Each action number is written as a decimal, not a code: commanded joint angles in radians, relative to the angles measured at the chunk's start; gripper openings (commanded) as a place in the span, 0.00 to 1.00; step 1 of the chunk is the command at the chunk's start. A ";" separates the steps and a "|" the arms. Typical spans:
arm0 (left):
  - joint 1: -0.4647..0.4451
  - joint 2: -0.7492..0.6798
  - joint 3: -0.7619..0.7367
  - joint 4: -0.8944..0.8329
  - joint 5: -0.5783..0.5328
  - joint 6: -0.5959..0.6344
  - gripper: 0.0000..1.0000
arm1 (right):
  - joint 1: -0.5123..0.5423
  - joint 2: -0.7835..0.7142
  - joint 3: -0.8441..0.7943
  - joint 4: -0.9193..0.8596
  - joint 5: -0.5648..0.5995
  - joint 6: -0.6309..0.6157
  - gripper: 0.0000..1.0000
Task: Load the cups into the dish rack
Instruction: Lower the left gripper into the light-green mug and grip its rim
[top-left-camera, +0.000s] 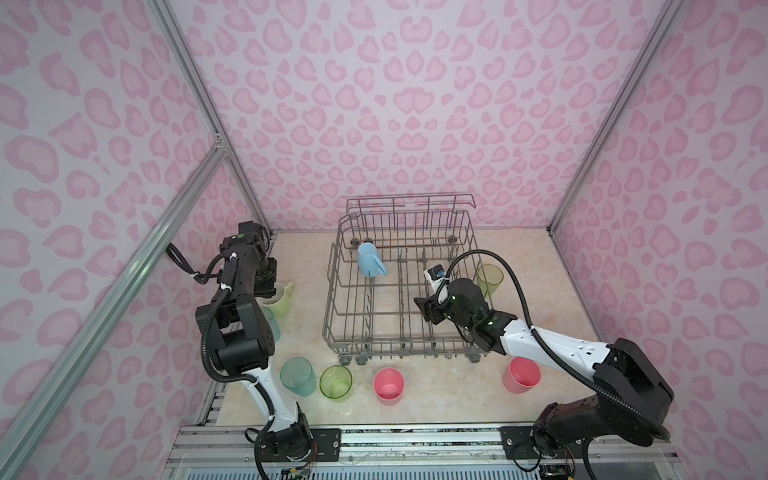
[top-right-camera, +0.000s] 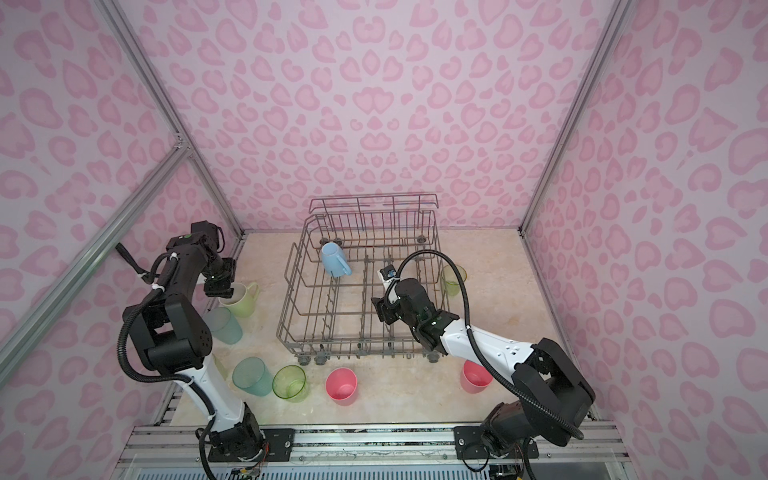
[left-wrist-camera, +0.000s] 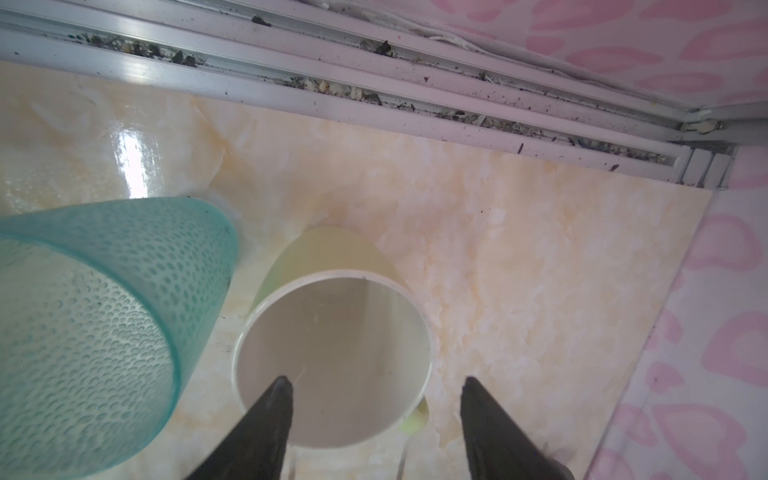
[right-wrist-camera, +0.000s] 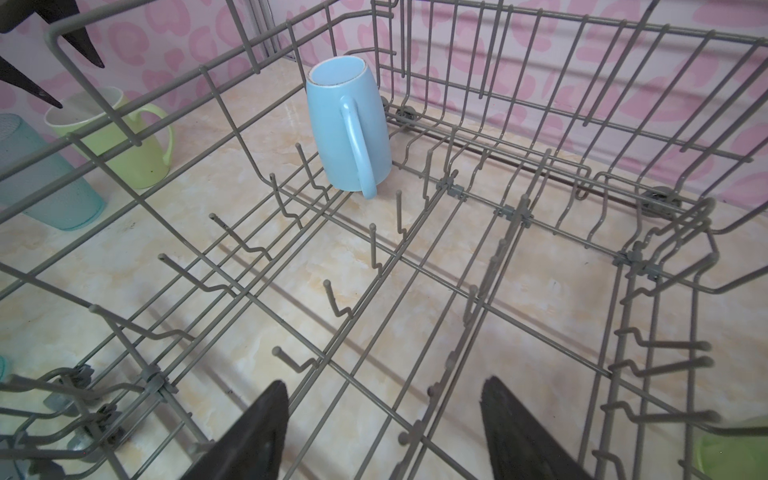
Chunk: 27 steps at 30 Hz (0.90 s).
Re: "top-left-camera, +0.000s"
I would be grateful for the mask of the light green ceramic mug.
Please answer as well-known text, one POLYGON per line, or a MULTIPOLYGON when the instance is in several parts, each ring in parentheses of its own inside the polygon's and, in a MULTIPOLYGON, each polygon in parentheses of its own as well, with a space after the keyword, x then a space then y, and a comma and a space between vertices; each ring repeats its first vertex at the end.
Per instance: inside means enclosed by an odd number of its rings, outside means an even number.
POLYGON ((291 312, 291 303, 296 290, 293 282, 275 283, 275 293, 268 298, 258 298, 260 306, 267 308, 276 318, 285 318, 291 312))

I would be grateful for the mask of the light blue ceramic mug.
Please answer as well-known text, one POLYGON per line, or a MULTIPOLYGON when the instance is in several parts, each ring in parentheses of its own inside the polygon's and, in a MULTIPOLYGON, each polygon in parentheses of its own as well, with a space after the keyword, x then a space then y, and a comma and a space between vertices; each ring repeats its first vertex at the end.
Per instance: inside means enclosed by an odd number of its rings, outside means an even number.
POLYGON ((388 269, 381 259, 379 250, 371 242, 364 242, 358 247, 357 262, 360 273, 365 278, 386 276, 388 274, 388 269))

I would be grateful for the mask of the teal textured plastic cup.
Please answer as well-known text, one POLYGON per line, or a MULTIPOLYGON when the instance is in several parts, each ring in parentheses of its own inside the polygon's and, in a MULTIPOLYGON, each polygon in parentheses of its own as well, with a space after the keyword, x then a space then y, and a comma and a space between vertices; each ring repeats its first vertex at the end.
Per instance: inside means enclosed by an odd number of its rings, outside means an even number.
POLYGON ((272 311, 266 307, 262 307, 261 311, 268 322, 274 341, 278 342, 281 338, 281 330, 276 317, 274 316, 272 311))

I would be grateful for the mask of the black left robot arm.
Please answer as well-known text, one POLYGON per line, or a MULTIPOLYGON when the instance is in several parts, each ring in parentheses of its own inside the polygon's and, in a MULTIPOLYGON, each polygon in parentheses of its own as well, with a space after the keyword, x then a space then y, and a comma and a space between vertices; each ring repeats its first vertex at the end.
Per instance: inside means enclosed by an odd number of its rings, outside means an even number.
POLYGON ((269 245, 265 227, 243 222, 236 234, 222 240, 204 272, 190 272, 202 285, 217 284, 210 302, 195 313, 201 361, 211 379, 243 386, 261 410, 264 426, 246 431, 257 463, 264 451, 303 461, 315 452, 312 433, 298 402, 274 377, 276 341, 257 302, 276 293, 277 261, 269 256, 269 245))

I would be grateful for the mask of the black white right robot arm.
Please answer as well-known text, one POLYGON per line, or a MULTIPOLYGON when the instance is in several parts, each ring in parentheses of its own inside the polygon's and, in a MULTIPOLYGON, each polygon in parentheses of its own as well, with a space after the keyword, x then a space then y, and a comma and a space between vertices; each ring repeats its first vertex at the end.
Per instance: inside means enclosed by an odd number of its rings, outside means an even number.
POLYGON ((670 437, 664 426, 674 393, 634 342, 591 342, 533 325, 528 317, 493 309, 471 280, 442 279, 415 305, 431 324, 453 323, 485 353, 526 359, 560 370, 592 394, 570 403, 550 403, 529 434, 533 449, 552 457, 566 446, 618 436, 640 447, 670 437))

